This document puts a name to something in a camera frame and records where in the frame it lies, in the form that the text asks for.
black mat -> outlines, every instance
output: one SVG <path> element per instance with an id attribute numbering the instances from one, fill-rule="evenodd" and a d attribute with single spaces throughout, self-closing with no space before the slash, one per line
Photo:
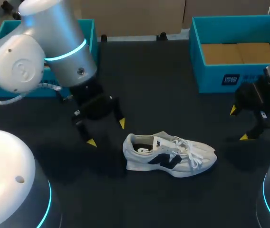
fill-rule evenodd
<path id="1" fill-rule="evenodd" d="M 113 117 L 89 126 L 97 135 L 113 127 L 116 151 L 104 148 L 101 133 L 98 150 L 81 141 L 70 120 L 74 104 L 24 99 L 0 107 L 0 129 L 32 149 L 60 198 L 65 227 L 256 227 L 270 130 L 256 141 L 230 140 L 253 126 L 253 116 L 230 117 L 231 94 L 198 94 L 187 41 L 113 42 L 101 51 L 100 79 L 121 98 L 126 129 Z M 124 175 L 117 167 L 127 134 L 159 131 L 212 146 L 217 163 L 184 179 L 161 171 Z"/>

white sneaker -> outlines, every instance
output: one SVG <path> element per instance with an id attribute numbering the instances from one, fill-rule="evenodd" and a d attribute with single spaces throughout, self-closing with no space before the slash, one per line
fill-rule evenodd
<path id="1" fill-rule="evenodd" d="M 209 169 L 215 149 L 204 143 L 170 136 L 129 134 L 123 144 L 128 170 L 163 170 L 175 177 L 190 177 Z"/>

teal box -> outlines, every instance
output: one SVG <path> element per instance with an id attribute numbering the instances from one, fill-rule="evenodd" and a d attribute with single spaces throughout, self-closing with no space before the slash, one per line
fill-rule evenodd
<path id="1" fill-rule="evenodd" d="M 92 53 L 92 56 L 97 64 L 98 61 L 98 42 L 96 36 L 95 22 L 93 19 L 79 19 L 79 26 L 87 39 L 87 43 L 89 44 L 89 50 Z M 5 20 L 3 21 L 0 27 L 0 39 L 12 32 L 19 24 L 20 20 Z M 44 74 L 42 81 L 43 83 L 50 83 L 58 85 L 58 81 L 56 80 L 55 75 L 51 72 L 51 70 L 46 67 L 44 68 Z M 68 96 L 69 89 L 63 88 L 61 91 L 63 96 Z M 16 94 L 6 92 L 0 89 L 0 97 L 15 97 Z M 53 90 L 47 88 L 39 88 L 31 92 L 27 95 L 27 97 L 55 97 L 56 94 Z"/>
<path id="2" fill-rule="evenodd" d="M 231 93 L 242 82 L 255 81 L 263 75 L 269 64 L 207 65 L 201 44 L 270 43 L 270 15 L 194 17 L 189 40 L 199 93 Z"/>

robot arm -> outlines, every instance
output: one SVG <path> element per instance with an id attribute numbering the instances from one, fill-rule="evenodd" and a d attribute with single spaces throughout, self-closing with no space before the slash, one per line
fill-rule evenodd
<path id="1" fill-rule="evenodd" d="M 21 24 L 0 39 L 0 87 L 13 93 L 35 89 L 46 61 L 78 104 L 72 121 L 85 141 L 96 146 L 85 118 L 99 120 L 113 111 L 124 129 L 118 98 L 105 95 L 99 84 L 97 66 L 68 0 L 25 0 L 19 13 Z"/>
<path id="2" fill-rule="evenodd" d="M 257 139 L 265 129 L 270 128 L 270 65 L 254 83 L 243 83 L 235 92 L 235 103 L 230 115 L 238 115 L 242 110 L 252 111 L 257 123 L 240 140 Z"/>

glowing blue ring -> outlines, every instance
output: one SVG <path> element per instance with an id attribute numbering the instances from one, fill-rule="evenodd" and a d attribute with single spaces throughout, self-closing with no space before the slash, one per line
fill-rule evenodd
<path id="1" fill-rule="evenodd" d="M 37 226 L 37 228 L 40 228 L 43 224 L 43 222 L 45 221 L 47 215 L 48 215 L 48 212 L 49 212 L 49 209 L 50 209 L 50 204 L 51 204 L 51 187 L 50 187 L 50 183 L 48 181 L 48 185 L 49 185 L 49 201 L 48 201 L 48 208 L 45 212 L 45 215 L 43 216 L 41 222 L 39 223 L 39 225 Z"/>
<path id="2" fill-rule="evenodd" d="M 63 58 L 66 58 L 68 56 L 71 56 L 72 54 L 78 52 L 81 48 L 84 47 L 84 45 L 87 43 L 87 40 L 84 39 L 84 41 L 82 42 L 82 44 L 80 44 L 80 46 L 78 46 L 77 48 L 75 48 L 74 50 L 64 54 L 64 55 L 61 55 L 61 56 L 58 56 L 58 57 L 54 57 L 54 58 L 45 58 L 45 61 L 56 61 L 56 60 L 59 60 L 59 59 L 63 59 Z"/>
<path id="3" fill-rule="evenodd" d="M 263 196 L 264 196 L 264 201 L 265 201 L 266 207 L 267 207 L 267 209 L 268 209 L 268 211 L 269 211 L 269 213 L 270 213 L 270 208 L 269 208 L 268 203 L 267 203 L 267 201 L 266 201 L 265 191 L 264 191 L 264 185 L 265 185 L 265 179 L 266 179 L 266 176 L 267 176 L 267 174 L 265 175 L 264 182 L 263 182 Z"/>

